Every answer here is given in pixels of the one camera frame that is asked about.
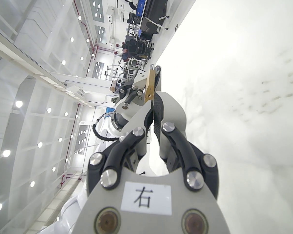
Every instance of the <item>chinese character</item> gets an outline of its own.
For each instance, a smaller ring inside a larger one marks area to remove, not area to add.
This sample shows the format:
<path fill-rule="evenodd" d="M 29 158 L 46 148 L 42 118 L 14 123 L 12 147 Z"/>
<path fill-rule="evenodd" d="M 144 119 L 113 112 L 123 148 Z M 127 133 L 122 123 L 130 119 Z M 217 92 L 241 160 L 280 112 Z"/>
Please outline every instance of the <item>chinese character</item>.
<path fill-rule="evenodd" d="M 152 190 L 145 190 L 145 186 L 143 187 L 142 190 L 136 189 L 137 192 L 141 192 L 140 196 L 133 202 L 134 204 L 139 200 L 139 207 L 140 206 L 145 206 L 147 208 L 150 207 L 150 197 L 142 196 L 143 192 L 147 193 L 153 193 Z M 147 204 L 141 204 L 142 199 L 147 199 Z"/>

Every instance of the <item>red conduit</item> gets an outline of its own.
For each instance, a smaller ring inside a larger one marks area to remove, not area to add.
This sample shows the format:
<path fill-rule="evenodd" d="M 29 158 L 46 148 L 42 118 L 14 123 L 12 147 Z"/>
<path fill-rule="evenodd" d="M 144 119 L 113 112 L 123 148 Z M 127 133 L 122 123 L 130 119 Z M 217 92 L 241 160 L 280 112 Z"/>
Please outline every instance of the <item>red conduit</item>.
<path fill-rule="evenodd" d="M 79 106 L 81 106 L 81 104 L 78 104 L 78 106 L 77 106 L 77 110 L 76 110 L 76 114 L 78 113 Z M 73 135 L 75 122 L 76 122 L 76 117 L 75 117 L 75 119 L 74 119 L 74 123 L 73 123 L 73 128 L 72 128 L 71 135 Z M 71 140 L 72 140 L 72 139 L 70 138 L 70 139 L 69 139 L 69 143 L 68 143 L 68 147 L 67 147 L 66 157 L 65 157 L 65 164 L 66 164 L 66 158 L 67 158 L 67 155 L 68 155 L 68 150 L 69 150 L 69 146 L 70 146 L 70 144 L 71 144 Z M 65 176 L 65 175 L 62 175 L 61 187 L 60 187 L 60 188 L 62 188 L 62 184 L 63 184 L 63 178 L 64 178 L 64 176 Z"/>
<path fill-rule="evenodd" d="M 78 16 L 80 16 L 79 11 L 78 11 L 78 9 L 77 9 L 77 5 L 76 5 L 75 0 L 74 0 L 74 4 L 75 4 L 75 7 L 76 7 L 76 11 L 77 11 L 77 13 L 78 13 Z M 91 40 L 91 38 L 90 38 L 90 35 L 89 35 L 89 32 L 88 32 L 88 28 L 87 28 L 87 26 L 86 26 L 85 23 L 83 23 L 82 21 L 80 21 L 80 22 L 86 27 L 87 34 L 88 34 L 89 41 L 90 41 L 90 46 L 91 46 L 92 50 L 94 51 L 94 45 L 93 45 L 92 40 Z"/>

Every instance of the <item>white label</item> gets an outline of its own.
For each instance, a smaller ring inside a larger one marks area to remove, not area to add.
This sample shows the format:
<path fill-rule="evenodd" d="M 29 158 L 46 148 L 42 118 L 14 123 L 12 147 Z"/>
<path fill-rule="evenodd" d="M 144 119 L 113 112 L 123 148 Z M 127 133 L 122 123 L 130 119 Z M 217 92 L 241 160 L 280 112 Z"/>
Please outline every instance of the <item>white label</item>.
<path fill-rule="evenodd" d="M 126 181 L 122 211 L 171 215 L 171 187 Z"/>

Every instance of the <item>floor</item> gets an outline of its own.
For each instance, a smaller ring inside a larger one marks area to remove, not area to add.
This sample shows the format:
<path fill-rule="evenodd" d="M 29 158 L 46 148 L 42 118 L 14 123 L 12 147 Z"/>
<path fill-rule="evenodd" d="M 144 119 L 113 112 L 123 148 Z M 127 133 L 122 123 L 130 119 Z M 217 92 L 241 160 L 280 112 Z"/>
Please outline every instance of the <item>floor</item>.
<path fill-rule="evenodd" d="M 159 36 L 162 91 L 218 160 L 231 233 L 293 234 L 293 0 L 197 0 Z"/>

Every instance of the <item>round metal bolt head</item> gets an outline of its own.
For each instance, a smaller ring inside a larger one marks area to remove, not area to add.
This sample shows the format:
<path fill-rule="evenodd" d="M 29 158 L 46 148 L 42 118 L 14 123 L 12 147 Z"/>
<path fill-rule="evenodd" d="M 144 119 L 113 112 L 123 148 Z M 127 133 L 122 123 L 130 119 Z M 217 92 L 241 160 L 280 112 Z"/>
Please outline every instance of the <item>round metal bolt head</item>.
<path fill-rule="evenodd" d="M 93 166 L 98 165 L 102 161 L 103 155 L 101 153 L 94 153 L 90 159 L 89 163 Z"/>
<path fill-rule="evenodd" d="M 136 137 L 141 137 L 141 136 L 143 135 L 143 133 L 144 133 L 144 130 L 143 130 L 143 128 L 141 128 L 141 127 L 136 127 L 136 128 L 132 131 L 132 133 L 133 133 Z"/>
<path fill-rule="evenodd" d="M 216 166 L 216 159 L 214 156 L 212 156 L 210 154 L 205 154 L 203 156 L 203 161 L 204 161 L 205 165 L 209 168 L 214 168 Z"/>
<path fill-rule="evenodd" d="M 172 132 L 175 129 L 175 124 L 171 122 L 165 122 L 163 124 L 163 130 L 166 132 Z"/>
<path fill-rule="evenodd" d="M 189 187 L 199 190 L 204 186 L 204 178 L 198 171 L 190 171 L 187 174 L 187 183 Z"/>
<path fill-rule="evenodd" d="M 101 185 L 102 187 L 111 187 L 113 186 L 117 181 L 117 172 L 113 169 L 108 169 L 104 171 L 101 175 Z"/>

